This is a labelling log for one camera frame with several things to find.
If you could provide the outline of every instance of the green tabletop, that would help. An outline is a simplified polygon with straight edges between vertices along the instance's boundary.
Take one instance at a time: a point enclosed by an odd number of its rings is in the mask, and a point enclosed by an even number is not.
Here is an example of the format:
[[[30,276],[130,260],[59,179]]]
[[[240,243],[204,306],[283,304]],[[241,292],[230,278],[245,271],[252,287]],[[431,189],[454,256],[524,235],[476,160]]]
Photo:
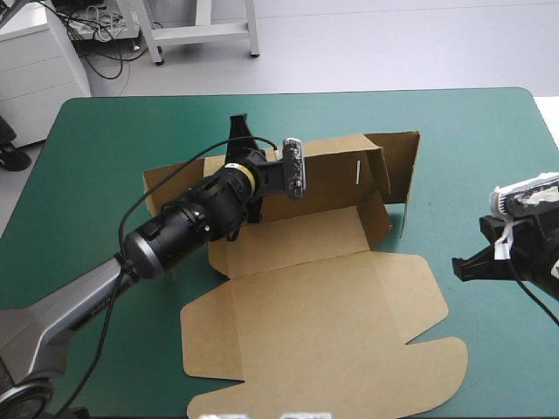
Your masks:
[[[451,267],[452,257],[486,245],[478,217],[494,186],[559,169],[532,96],[516,88],[66,102],[0,240],[0,306],[29,305],[111,257],[118,222],[142,193],[141,172],[226,138],[233,113],[248,113],[252,131],[277,143],[420,131],[404,230],[395,208],[396,228],[379,250],[425,257],[445,295],[450,315],[419,339],[459,336],[469,347],[460,391],[430,415],[559,415],[559,331],[515,283],[462,284]],[[147,218],[142,206],[129,226]],[[177,277],[141,282],[117,302],[102,361],[75,405],[94,415],[183,416],[192,396],[231,384],[187,376],[181,356],[180,309],[224,279],[206,250]],[[92,359],[100,321],[73,339],[51,410]]]

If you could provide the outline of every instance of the cardboard box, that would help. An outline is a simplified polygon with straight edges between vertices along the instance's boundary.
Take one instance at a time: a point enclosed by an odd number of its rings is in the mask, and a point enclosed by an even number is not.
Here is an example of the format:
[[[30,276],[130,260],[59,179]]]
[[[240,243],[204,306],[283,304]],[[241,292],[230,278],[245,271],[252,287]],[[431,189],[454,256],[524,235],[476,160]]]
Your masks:
[[[371,251],[390,231],[383,203],[407,199],[418,143],[418,133],[308,142],[304,200],[267,197],[263,223],[210,244],[211,265],[230,280],[182,310],[184,369],[244,383],[195,397],[189,418],[397,418],[458,390],[462,340],[408,344],[448,314],[428,264]],[[152,214],[223,160],[185,169],[148,201]],[[146,186],[173,168],[144,173]]]

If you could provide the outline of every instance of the white drawer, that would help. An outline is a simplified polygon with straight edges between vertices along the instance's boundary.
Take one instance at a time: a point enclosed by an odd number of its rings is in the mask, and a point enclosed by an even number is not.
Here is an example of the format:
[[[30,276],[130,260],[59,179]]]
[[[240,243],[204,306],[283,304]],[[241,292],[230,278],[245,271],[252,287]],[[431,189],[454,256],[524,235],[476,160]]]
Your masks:
[[[60,55],[60,48],[49,31],[6,39],[0,42],[0,72]]]
[[[0,102],[74,81],[64,57],[0,72]]]
[[[78,83],[52,87],[0,102],[2,115],[17,134],[16,147],[45,140],[60,107],[70,98],[81,98]]]

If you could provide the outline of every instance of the white floor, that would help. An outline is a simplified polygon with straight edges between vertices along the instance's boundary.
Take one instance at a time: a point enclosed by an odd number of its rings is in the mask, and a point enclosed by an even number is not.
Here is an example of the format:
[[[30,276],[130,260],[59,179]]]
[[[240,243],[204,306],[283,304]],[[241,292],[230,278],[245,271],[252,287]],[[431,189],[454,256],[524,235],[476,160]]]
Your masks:
[[[165,26],[194,4],[150,0]],[[215,21],[244,15],[244,0],[214,0]],[[145,54],[107,81],[88,70],[94,95],[292,93],[521,86],[559,142],[559,0],[255,0],[260,58],[248,41]],[[107,75],[118,63],[93,61]],[[37,156],[41,146],[29,152]],[[0,235],[30,169],[0,170]]]

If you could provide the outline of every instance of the yellow band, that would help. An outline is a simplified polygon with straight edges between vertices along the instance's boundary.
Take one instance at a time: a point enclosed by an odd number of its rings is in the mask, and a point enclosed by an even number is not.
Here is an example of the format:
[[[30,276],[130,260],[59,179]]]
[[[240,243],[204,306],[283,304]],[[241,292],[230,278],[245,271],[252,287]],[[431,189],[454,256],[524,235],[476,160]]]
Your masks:
[[[251,195],[254,195],[254,191],[256,189],[256,181],[254,180],[254,176],[252,175],[252,172],[246,168],[245,166],[242,166],[238,163],[227,163],[225,165],[226,168],[235,168],[236,170],[240,170],[241,172],[243,172],[245,174],[245,176],[248,178],[249,182],[251,183],[252,186],[252,193]]]

